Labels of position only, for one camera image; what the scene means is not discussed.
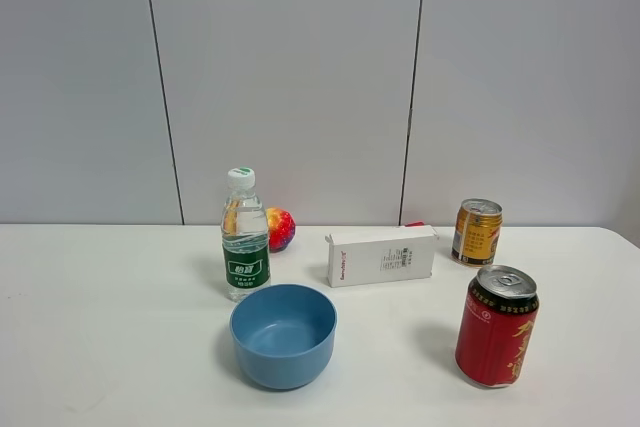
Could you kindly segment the rainbow coloured ball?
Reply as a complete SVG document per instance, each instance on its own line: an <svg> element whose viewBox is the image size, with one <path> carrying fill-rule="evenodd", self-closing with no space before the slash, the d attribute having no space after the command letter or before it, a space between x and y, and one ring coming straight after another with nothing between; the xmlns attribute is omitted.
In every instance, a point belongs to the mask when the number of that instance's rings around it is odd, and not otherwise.
<svg viewBox="0 0 640 427"><path fill-rule="evenodd" d="M266 210L269 228L269 250L280 252L288 247L295 236L296 223L292 215L281 208L271 207Z"/></svg>

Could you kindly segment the clear water bottle green label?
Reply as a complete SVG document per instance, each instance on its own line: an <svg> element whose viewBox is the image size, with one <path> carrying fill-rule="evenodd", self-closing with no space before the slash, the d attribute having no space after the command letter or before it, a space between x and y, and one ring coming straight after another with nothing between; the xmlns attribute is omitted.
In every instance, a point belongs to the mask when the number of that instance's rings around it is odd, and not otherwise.
<svg viewBox="0 0 640 427"><path fill-rule="evenodd" d="M224 270L229 298L239 302L270 284L269 229L254 170L231 169L227 185L221 221Z"/></svg>

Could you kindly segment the red drink can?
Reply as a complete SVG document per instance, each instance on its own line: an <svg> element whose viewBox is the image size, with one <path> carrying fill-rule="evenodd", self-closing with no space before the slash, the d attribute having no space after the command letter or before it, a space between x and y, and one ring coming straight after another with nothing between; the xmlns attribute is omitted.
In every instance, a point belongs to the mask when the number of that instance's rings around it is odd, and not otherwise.
<svg viewBox="0 0 640 427"><path fill-rule="evenodd" d="M505 265L482 267L471 280L455 349L462 373L498 388L521 373L539 309L536 282Z"/></svg>

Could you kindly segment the blue plastic bowl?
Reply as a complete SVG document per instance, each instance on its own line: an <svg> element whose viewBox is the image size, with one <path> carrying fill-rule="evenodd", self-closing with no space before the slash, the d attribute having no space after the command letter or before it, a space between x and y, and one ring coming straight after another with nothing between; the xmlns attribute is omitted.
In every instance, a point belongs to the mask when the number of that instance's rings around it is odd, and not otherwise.
<svg viewBox="0 0 640 427"><path fill-rule="evenodd" d="M337 310L324 294L280 284L238 303L229 330L248 379L271 390L293 390L313 382L329 364L337 323Z"/></svg>

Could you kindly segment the white cardboard box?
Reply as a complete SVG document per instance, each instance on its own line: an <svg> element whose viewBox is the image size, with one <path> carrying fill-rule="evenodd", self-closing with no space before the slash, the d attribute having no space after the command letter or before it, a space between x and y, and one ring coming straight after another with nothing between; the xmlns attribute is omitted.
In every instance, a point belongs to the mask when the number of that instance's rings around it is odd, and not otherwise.
<svg viewBox="0 0 640 427"><path fill-rule="evenodd" d="M328 283L338 288L429 278L437 240L430 225L330 234Z"/></svg>

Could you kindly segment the gold drink can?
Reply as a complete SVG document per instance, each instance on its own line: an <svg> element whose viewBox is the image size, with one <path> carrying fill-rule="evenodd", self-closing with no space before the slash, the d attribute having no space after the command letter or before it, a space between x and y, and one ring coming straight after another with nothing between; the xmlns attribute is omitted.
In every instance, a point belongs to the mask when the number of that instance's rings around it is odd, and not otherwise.
<svg viewBox="0 0 640 427"><path fill-rule="evenodd" d="M491 265L502 222L502 207L498 203L481 198L463 200L456 218L452 257L468 266Z"/></svg>

